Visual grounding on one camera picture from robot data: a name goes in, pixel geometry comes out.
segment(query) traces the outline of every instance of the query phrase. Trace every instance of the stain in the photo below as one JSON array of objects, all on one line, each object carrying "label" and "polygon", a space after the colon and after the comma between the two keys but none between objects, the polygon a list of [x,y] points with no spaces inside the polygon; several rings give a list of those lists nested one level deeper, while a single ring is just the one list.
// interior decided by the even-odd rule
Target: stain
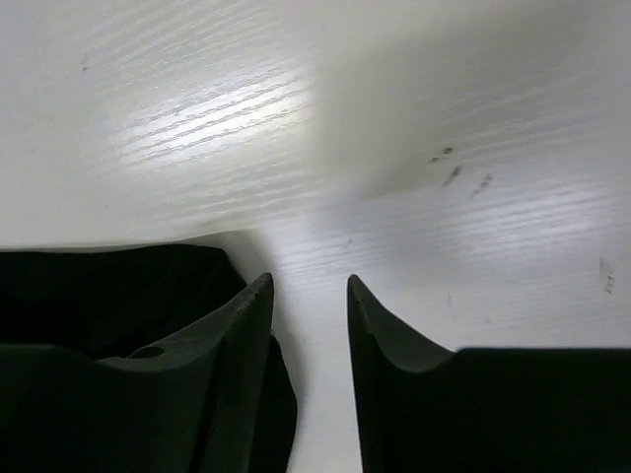
[{"label": "stain", "polygon": [[452,182],[454,182],[454,180],[456,180],[456,177],[458,177],[461,172],[462,172],[462,165],[456,166],[454,170],[452,171],[452,173],[450,174],[450,176],[447,178],[447,180],[443,182],[443,187],[447,187]]},{"label": "stain", "polygon": [[452,155],[453,153],[454,153],[454,148],[451,148],[451,147],[443,148],[443,152],[441,153],[441,155],[435,156],[434,158],[432,158],[430,160],[430,163],[437,163],[438,161],[446,160],[449,157],[449,155]]},{"label": "stain", "polygon": [[477,196],[478,194],[480,194],[481,192],[483,192],[483,191],[484,191],[484,189],[486,189],[489,185],[491,185],[491,182],[493,182],[493,178],[494,178],[494,176],[493,176],[493,174],[492,174],[492,173],[490,173],[490,172],[489,172],[489,173],[487,173],[487,174],[484,176],[484,180],[480,183],[480,186],[479,186],[477,189],[475,189],[475,190],[473,191],[473,194],[471,194],[471,195],[472,195],[472,197]]},{"label": "stain", "polygon": [[612,266],[604,258],[600,259],[600,281],[603,284],[604,291],[609,295],[613,295],[615,275]]}]

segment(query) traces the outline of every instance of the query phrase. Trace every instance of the white table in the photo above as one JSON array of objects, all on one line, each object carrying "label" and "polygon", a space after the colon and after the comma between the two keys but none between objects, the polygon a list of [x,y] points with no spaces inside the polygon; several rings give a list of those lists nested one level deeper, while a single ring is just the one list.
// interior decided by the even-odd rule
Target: white table
[{"label": "white table", "polygon": [[0,245],[199,237],[271,270],[290,470],[359,472],[351,273],[449,348],[631,343],[629,24],[628,0],[5,1]]}]

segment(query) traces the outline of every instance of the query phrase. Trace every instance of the wooden surface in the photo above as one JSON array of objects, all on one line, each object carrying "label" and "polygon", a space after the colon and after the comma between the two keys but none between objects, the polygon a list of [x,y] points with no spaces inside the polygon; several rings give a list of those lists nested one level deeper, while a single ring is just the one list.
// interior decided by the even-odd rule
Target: wooden surface
[{"label": "wooden surface", "polygon": [[630,2],[0,9],[0,245],[272,270],[290,471],[361,471],[351,273],[450,348],[631,344]]}]

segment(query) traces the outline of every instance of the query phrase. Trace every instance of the table surface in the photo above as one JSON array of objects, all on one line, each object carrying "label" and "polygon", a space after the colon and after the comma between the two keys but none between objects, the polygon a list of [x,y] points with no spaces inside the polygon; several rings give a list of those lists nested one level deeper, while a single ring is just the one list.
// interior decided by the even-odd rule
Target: table surface
[{"label": "table surface", "polygon": [[361,471],[351,273],[449,348],[631,344],[630,2],[1,12],[0,245],[272,271],[290,471]]}]

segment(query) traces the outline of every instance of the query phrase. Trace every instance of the white surface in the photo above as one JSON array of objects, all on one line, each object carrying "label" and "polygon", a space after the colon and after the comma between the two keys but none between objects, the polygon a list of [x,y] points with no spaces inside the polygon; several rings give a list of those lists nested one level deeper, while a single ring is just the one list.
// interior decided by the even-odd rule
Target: white surface
[{"label": "white surface", "polygon": [[291,471],[361,471],[352,272],[451,348],[631,344],[631,2],[0,9],[0,244],[232,231],[197,241],[274,272]]}]

